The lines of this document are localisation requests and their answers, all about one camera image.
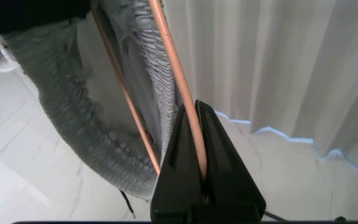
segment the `copper rod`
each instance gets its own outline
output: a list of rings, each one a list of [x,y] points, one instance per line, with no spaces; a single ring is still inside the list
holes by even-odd
[[[130,111],[131,111],[131,113],[132,113],[132,115],[134,117],[137,129],[139,130],[140,136],[142,137],[142,140],[144,142],[146,150],[149,153],[149,156],[150,156],[150,159],[151,159],[151,161],[153,163],[154,169],[155,169],[157,175],[160,175],[160,172],[161,172],[160,165],[158,164],[158,160],[155,157],[155,154],[153,152],[152,146],[151,146],[151,144],[149,142],[149,139],[147,137],[147,134],[146,134],[146,132],[145,132],[145,130],[143,128],[142,122],[140,122],[140,117],[137,114],[137,111],[135,109],[134,103],[132,102],[132,99],[128,94],[128,90],[127,90],[127,88],[125,86],[125,83],[124,83],[124,80],[122,78],[121,71],[118,68],[116,60],[114,58],[114,53],[112,51],[110,42],[107,39],[106,33],[104,32],[103,26],[102,26],[102,24],[101,24],[101,22],[99,20],[99,17],[96,15],[96,11],[95,11],[94,7],[92,6],[92,4],[91,4],[91,11],[92,11],[92,15],[93,15],[94,21],[96,23],[96,26],[98,27],[100,36],[102,38],[104,48],[106,48],[106,52],[107,52],[107,55],[109,56],[111,65],[112,65],[112,67],[114,69],[114,72],[116,73],[117,79],[118,79],[119,84],[120,84],[120,86],[122,88],[122,91],[124,92],[124,96],[125,96],[125,99],[126,99],[126,101],[128,103],[129,109],[130,109]]]
[[[181,67],[179,56],[175,48],[175,44],[173,43],[173,39],[169,31],[164,12],[162,11],[160,0],[149,0],[149,3],[154,15],[155,22],[160,31],[162,42],[164,44],[165,50],[167,51],[168,59],[171,63],[173,74],[175,76],[175,80],[177,81],[181,97],[183,98],[183,103],[185,104],[187,117],[190,122],[191,133],[193,135],[196,147],[197,159],[198,164],[200,165],[201,176],[203,180],[205,180],[207,160],[204,139],[194,107],[194,102],[186,81],[185,73]]]

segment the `copper tube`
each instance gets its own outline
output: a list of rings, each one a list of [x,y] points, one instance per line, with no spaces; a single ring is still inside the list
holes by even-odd
[[[151,144],[149,142],[149,139],[147,137],[147,134],[146,134],[146,132],[145,132],[145,130],[143,128],[143,125],[140,122],[140,117],[137,114],[137,111],[135,109],[134,103],[132,102],[132,99],[128,94],[128,90],[127,90],[127,88],[125,86],[124,80],[122,79],[121,71],[118,68],[116,60],[114,58],[114,53],[112,51],[111,45],[110,45],[110,43],[109,43],[109,41],[108,41],[108,39],[106,37],[106,33],[104,32],[104,29],[103,29],[103,26],[102,26],[102,24],[101,24],[101,22],[99,20],[99,17],[96,15],[96,11],[95,11],[94,7],[92,6],[92,3],[91,3],[91,12],[92,12],[94,21],[95,21],[95,23],[96,23],[96,25],[98,27],[100,36],[102,38],[104,48],[106,49],[106,52],[107,52],[107,55],[109,56],[111,65],[112,65],[112,67],[114,69],[114,72],[116,73],[117,79],[118,79],[119,84],[120,84],[120,86],[122,88],[122,92],[124,92],[124,96],[125,96],[125,99],[126,99],[126,101],[128,103],[129,109],[130,109],[130,111],[131,111],[131,113],[132,113],[132,115],[134,117],[137,129],[139,130],[140,136],[142,137],[142,140],[144,142],[146,150],[149,153],[149,156],[150,156],[150,159],[151,159],[151,161],[153,163],[154,169],[155,169],[157,175],[160,175],[160,172],[161,172],[160,165],[158,164],[158,160],[155,157],[155,154],[153,152],[152,146],[151,146]]]
[[[201,176],[203,180],[205,180],[207,161],[203,133],[201,132],[200,123],[198,121],[196,109],[194,107],[194,102],[191,97],[189,86],[187,85],[185,73],[183,72],[183,69],[181,67],[179,56],[173,43],[167,20],[165,19],[165,15],[162,11],[160,0],[149,0],[149,3],[154,15],[155,23],[157,24],[157,27],[160,31],[162,42],[164,44],[165,50],[167,51],[168,59],[171,63],[173,74],[175,76],[175,80],[177,81],[181,97],[183,98],[183,103],[185,104],[187,117],[190,122],[191,133],[193,134],[193,139],[196,147],[197,159],[198,164],[200,165]]]

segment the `curtain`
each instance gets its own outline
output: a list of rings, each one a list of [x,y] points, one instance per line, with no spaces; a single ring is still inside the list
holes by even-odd
[[[358,164],[358,1],[164,5],[194,99]]]

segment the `orange stick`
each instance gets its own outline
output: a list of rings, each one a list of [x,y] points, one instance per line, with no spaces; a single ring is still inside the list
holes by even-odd
[[[131,113],[132,113],[132,115],[134,117],[137,129],[139,130],[140,136],[142,137],[142,140],[144,142],[146,150],[149,153],[149,156],[150,156],[150,159],[151,159],[151,161],[153,163],[154,169],[155,169],[157,175],[160,175],[160,172],[161,172],[160,165],[158,164],[158,160],[155,157],[155,154],[153,152],[152,146],[151,146],[151,144],[149,142],[149,139],[147,138],[147,134],[144,131],[143,125],[140,122],[140,118],[139,118],[139,115],[137,114],[137,111],[135,109],[134,103],[132,102],[132,99],[128,94],[128,90],[127,90],[127,88],[125,86],[124,80],[122,79],[121,71],[118,68],[118,65],[117,65],[117,63],[115,61],[114,53],[112,51],[111,45],[110,45],[110,43],[109,43],[109,41],[108,41],[108,39],[106,37],[106,33],[104,32],[103,26],[100,23],[99,17],[96,15],[96,11],[95,11],[94,7],[92,6],[92,3],[91,3],[91,11],[92,11],[94,21],[95,21],[96,25],[98,26],[98,30],[99,30],[100,36],[102,37],[102,41],[103,41],[104,47],[106,48],[107,55],[109,56],[111,65],[112,65],[112,67],[114,69],[114,72],[116,73],[117,79],[118,79],[119,84],[120,84],[120,86],[122,88],[122,91],[124,92],[124,96],[125,96],[125,99],[126,99],[126,101],[128,103],[129,109],[130,109],[130,111],[131,111]]]
[[[193,139],[196,146],[196,153],[198,164],[200,165],[201,176],[203,180],[205,180],[207,161],[204,139],[189,86],[187,85],[185,73],[181,67],[179,56],[175,48],[175,44],[173,43],[167,20],[165,19],[165,15],[162,11],[160,0],[149,0],[149,3],[154,15],[155,22],[160,31],[162,42],[164,44],[165,50],[167,51],[167,55],[172,66],[173,74],[175,76],[175,80],[177,81],[181,97],[183,98],[183,103],[185,104],[187,117],[190,122],[191,133],[193,134]]]

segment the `black cable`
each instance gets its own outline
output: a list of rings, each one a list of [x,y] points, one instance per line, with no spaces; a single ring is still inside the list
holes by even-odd
[[[134,210],[132,209],[132,205],[131,205],[130,201],[128,200],[127,195],[125,194],[125,192],[123,192],[123,191],[121,191],[121,190],[120,190],[120,192],[121,192],[121,195],[124,197],[124,200],[125,200],[126,203],[127,203],[127,206],[128,206],[129,211],[131,211],[133,217],[136,218],[135,213],[134,213]]]
[[[279,217],[279,216],[276,216],[276,215],[274,215],[274,214],[271,214],[271,213],[268,212],[268,211],[265,211],[265,215],[266,215],[267,217],[273,218],[274,220],[277,220],[277,221],[279,221],[279,222],[288,222],[288,220],[285,220],[285,219],[283,219],[282,217]]]

